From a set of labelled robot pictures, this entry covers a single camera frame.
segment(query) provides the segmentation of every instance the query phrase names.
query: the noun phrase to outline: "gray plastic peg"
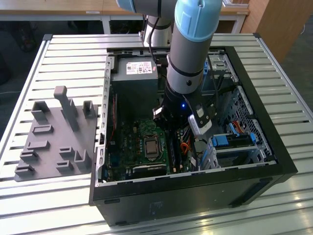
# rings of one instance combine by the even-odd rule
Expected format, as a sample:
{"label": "gray plastic peg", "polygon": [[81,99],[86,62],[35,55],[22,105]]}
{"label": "gray plastic peg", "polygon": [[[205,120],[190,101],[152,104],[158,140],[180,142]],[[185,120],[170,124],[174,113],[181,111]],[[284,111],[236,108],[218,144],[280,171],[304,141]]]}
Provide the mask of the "gray plastic peg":
{"label": "gray plastic peg", "polygon": [[67,121],[73,132],[79,130],[79,125],[76,120],[75,112],[73,111],[73,107],[70,104],[70,101],[67,98],[67,88],[65,86],[57,86],[54,89],[54,98],[59,100],[63,114],[66,116]]}
{"label": "gray plastic peg", "polygon": [[74,162],[77,164],[80,170],[88,170],[91,165],[91,159],[87,153],[87,150],[84,151],[83,157],[81,157],[79,152],[76,151]]}
{"label": "gray plastic peg", "polygon": [[88,119],[88,118],[95,118],[96,117],[96,112],[94,110],[93,103],[92,103],[91,100],[84,101],[84,103],[83,103],[83,112],[84,112],[84,115],[85,115],[86,119]]}
{"label": "gray plastic peg", "polygon": [[31,109],[32,115],[39,124],[47,122],[45,113],[49,111],[50,110],[44,101],[36,101]]}

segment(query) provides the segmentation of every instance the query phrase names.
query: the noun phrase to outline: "black cable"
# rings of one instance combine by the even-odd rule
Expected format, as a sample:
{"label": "black cable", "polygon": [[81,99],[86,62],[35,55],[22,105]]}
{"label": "black cable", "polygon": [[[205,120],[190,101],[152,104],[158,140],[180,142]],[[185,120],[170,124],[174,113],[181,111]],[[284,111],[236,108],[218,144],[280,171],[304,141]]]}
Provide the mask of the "black cable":
{"label": "black cable", "polygon": [[214,78],[214,73],[213,73],[213,67],[212,67],[212,63],[211,63],[211,60],[210,60],[209,55],[207,55],[207,61],[208,61],[208,63],[209,63],[210,75],[211,75],[211,79],[212,79],[212,81],[213,81],[213,85],[214,85],[214,89],[215,89],[215,97],[216,97],[216,100],[215,100],[215,108],[217,109],[218,104],[219,104],[219,91],[217,90],[217,86],[216,86],[216,83],[215,83],[215,78]]}
{"label": "black cable", "polygon": [[151,32],[150,32],[150,35],[149,35],[149,50],[150,50],[150,53],[151,53],[151,57],[152,57],[152,59],[153,59],[153,61],[154,61],[155,63],[157,63],[157,60],[156,60],[156,58],[155,58],[155,56],[153,55],[153,52],[152,52],[151,40],[152,40],[152,34],[153,34],[153,32],[154,32],[154,30],[155,30],[155,28],[156,28],[156,26],[157,26],[157,22],[158,22],[159,19],[160,19],[160,18],[158,17],[157,20],[156,20],[156,22],[155,22],[155,25],[153,25],[153,28],[152,28],[152,30],[151,30]]}
{"label": "black cable", "polygon": [[198,170],[198,157],[197,157],[197,152],[196,152],[196,148],[195,148],[195,137],[193,135],[191,135],[191,148],[192,148],[192,158],[194,158],[196,160],[196,166],[193,167],[191,170],[192,171],[197,171]]}
{"label": "black cable", "polygon": [[204,140],[204,139],[199,140],[199,141],[204,142],[205,144],[207,144],[207,141],[206,141],[206,140]]}

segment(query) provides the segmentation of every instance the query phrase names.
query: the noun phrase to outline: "white table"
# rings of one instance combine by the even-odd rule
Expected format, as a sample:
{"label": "white table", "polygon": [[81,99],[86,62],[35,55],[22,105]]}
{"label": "white table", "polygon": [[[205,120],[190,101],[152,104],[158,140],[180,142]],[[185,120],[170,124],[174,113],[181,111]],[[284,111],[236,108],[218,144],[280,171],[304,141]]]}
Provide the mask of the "white table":
{"label": "white table", "polygon": [[313,227],[313,115],[261,39],[215,35],[213,46],[234,46],[299,171],[250,205],[110,228],[88,205],[90,174],[17,183],[34,100],[49,107],[57,85],[75,104],[101,109],[106,48],[139,47],[137,35],[53,36],[43,41],[0,142],[0,234],[280,234]]}

